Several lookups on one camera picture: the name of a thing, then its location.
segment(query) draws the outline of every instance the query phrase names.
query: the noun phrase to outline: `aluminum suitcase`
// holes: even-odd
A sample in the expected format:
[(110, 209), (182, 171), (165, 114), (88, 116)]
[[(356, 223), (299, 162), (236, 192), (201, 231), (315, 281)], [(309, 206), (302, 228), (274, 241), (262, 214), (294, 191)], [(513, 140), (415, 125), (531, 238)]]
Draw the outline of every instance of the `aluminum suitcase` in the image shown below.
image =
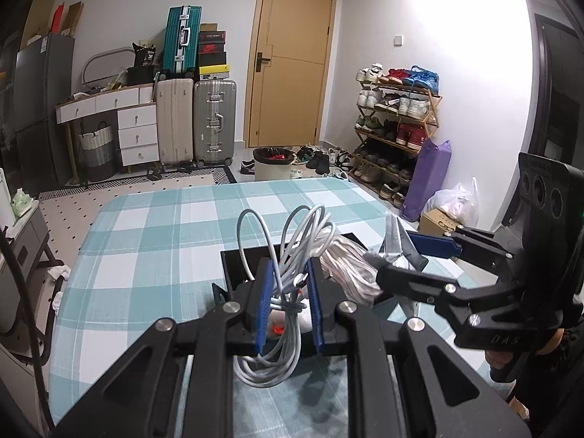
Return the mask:
[(168, 12), (162, 68), (182, 74), (196, 65), (200, 6), (179, 6)]
[(190, 78), (157, 84), (158, 152), (163, 165), (193, 160), (193, 84)]
[(197, 166), (231, 164), (235, 146), (235, 96), (232, 80), (204, 80), (195, 84), (193, 98)]

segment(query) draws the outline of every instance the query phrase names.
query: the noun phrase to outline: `teal suitcase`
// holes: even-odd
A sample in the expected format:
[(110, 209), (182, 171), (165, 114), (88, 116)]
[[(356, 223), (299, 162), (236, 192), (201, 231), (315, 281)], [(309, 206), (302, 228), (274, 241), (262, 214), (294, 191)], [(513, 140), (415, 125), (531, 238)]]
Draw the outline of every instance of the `teal suitcase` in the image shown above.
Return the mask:
[(191, 72), (196, 66), (201, 23), (200, 6), (179, 6), (168, 12), (162, 68), (172, 73)]

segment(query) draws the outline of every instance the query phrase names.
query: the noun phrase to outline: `camera lens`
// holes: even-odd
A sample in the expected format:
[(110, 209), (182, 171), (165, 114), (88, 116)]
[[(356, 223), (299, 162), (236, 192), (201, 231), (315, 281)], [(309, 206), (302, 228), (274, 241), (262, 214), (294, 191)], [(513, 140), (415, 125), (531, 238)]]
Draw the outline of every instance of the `camera lens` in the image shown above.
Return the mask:
[(557, 188), (554, 188), (551, 191), (550, 209), (551, 215), (553, 215), (556, 219), (560, 218), (560, 216), (562, 215), (562, 211), (564, 210), (564, 202), (562, 200), (562, 195), (557, 190)]
[(531, 187), (531, 183), (529, 182), (529, 176), (527, 173), (523, 173), (521, 176), (521, 184), (523, 186), (523, 191), (525, 193), (529, 192), (529, 188)]
[(545, 204), (545, 184), (539, 176), (536, 176), (533, 181), (533, 194), (539, 207), (543, 207)]

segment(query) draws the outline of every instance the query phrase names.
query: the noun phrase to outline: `red sneaker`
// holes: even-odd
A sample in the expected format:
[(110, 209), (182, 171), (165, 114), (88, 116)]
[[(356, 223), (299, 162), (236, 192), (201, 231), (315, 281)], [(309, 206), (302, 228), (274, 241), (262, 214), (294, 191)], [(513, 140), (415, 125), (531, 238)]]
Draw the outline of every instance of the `red sneaker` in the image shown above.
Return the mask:
[(406, 124), (399, 125), (398, 136), (395, 139), (395, 142), (400, 145), (406, 146), (408, 144), (408, 138), (410, 138), (411, 129), (412, 127), (410, 127), (409, 125)]
[(412, 128), (410, 130), (410, 138), (408, 139), (408, 148), (420, 151), (426, 138), (426, 130), (424, 130), (424, 127)]
[(410, 75), (411, 72), (406, 69), (390, 69), (388, 74), (380, 77), (379, 80), (389, 84), (403, 84), (403, 79)]

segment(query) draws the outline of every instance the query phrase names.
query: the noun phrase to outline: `purple bag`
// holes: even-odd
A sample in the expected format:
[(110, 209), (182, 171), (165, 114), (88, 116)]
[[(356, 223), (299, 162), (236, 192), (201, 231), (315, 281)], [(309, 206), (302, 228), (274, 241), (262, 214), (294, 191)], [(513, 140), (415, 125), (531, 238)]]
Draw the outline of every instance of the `purple bag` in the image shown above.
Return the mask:
[(401, 213), (404, 219), (410, 222), (420, 219), (427, 200), (442, 187), (451, 156), (450, 141), (446, 140), (441, 145), (435, 144), (429, 138), (424, 141), (408, 195), (404, 200)]

